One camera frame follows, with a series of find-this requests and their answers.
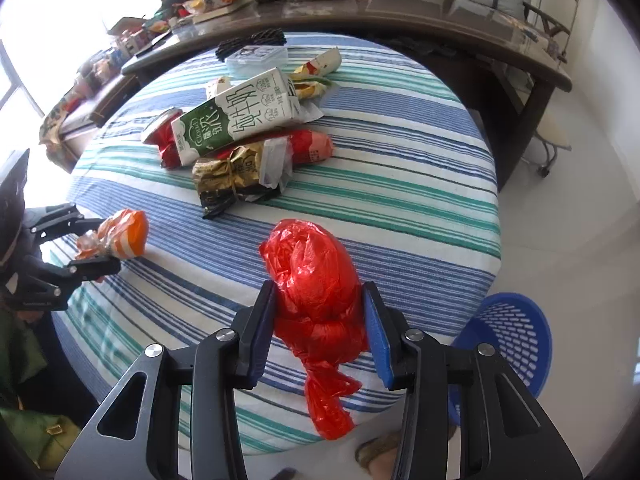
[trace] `round table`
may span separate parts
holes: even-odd
[[[500,266],[494,162],[455,95],[407,57],[364,40],[288,34],[293,70],[338,46],[340,85],[310,125],[332,136],[335,156],[297,168],[280,197],[236,204],[203,220],[190,169],[167,171],[140,131],[162,110],[206,98],[225,74],[214,51],[175,67],[143,88],[109,121],[79,160],[68,198],[89,216],[144,210],[146,254],[124,262],[103,283],[86,283],[54,323],[79,377],[102,400],[151,342],[194,344],[252,305],[268,279],[258,245],[283,218],[317,222],[349,251],[361,280],[376,282],[385,303],[411,326],[450,342],[474,314]],[[74,255],[72,237],[50,247],[58,264]],[[342,399],[360,424],[390,407],[364,352],[341,370],[363,387]],[[282,341],[272,341],[265,373],[236,390],[247,454],[278,452],[320,440],[308,417],[305,372]],[[180,444],[188,446],[190,388],[183,389]]]

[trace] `black clip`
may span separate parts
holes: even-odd
[[[271,344],[276,286],[199,345],[151,344],[84,427],[56,480],[174,480],[180,393],[191,390],[191,477],[246,480],[233,389],[251,389]]]
[[[394,480],[444,480],[448,386],[461,391],[460,478],[578,480],[582,473],[536,399],[494,347],[441,345],[408,327],[365,283],[367,336],[376,371],[389,389],[406,388]]]
[[[96,230],[101,218],[86,219],[73,203],[25,209],[15,248],[0,272],[2,299],[15,310],[66,310],[82,282],[120,272],[112,256],[73,260],[65,267],[42,261],[40,245],[63,235]]]

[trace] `person's foot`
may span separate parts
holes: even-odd
[[[449,440],[456,433],[457,426],[449,422]],[[400,443],[400,433],[395,431],[360,444],[356,448],[356,462],[374,480],[388,480],[393,472],[396,451]]]

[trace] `red plastic bag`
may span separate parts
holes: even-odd
[[[334,440],[353,429],[339,397],[362,384],[338,371],[368,349],[361,286],[344,246],[311,222],[281,220],[260,245],[280,298],[274,322],[306,369],[305,397],[318,433]]]

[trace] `white wall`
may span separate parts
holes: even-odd
[[[567,57],[574,91],[612,143],[640,201],[640,51],[607,0],[580,0]]]

